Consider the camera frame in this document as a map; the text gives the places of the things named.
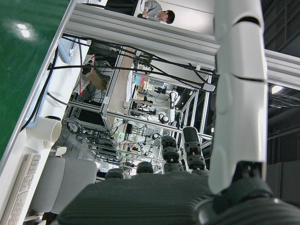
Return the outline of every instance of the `dark hair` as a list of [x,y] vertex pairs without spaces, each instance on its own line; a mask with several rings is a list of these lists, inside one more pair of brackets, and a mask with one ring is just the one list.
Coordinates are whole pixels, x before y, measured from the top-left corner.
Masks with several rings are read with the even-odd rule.
[[172,10],[167,10],[167,11],[168,11],[167,24],[171,24],[175,19],[175,13]]

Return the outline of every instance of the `keyboard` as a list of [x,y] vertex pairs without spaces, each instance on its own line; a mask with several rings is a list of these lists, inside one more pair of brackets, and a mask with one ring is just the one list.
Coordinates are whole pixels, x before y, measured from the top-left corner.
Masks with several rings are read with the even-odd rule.
[[24,156],[20,171],[2,216],[1,225],[18,224],[40,159],[41,156],[37,153]]

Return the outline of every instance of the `gray chair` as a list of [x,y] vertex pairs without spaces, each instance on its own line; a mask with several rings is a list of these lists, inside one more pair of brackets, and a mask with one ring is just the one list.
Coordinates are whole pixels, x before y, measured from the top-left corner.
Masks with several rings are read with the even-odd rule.
[[48,157],[30,208],[60,214],[88,184],[95,183],[96,172],[93,161]]

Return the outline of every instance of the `man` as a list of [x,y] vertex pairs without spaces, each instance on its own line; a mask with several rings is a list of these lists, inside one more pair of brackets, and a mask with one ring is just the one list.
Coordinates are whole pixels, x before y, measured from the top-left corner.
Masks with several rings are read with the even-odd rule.
[[171,10],[163,11],[157,1],[149,0],[145,2],[145,9],[142,13],[144,18],[151,21],[162,21],[171,24],[175,19],[175,13]]

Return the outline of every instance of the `green floor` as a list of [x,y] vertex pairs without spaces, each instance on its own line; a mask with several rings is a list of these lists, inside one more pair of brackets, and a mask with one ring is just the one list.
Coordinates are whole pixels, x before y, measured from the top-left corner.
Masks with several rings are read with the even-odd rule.
[[0,2],[0,159],[68,5],[68,0]]

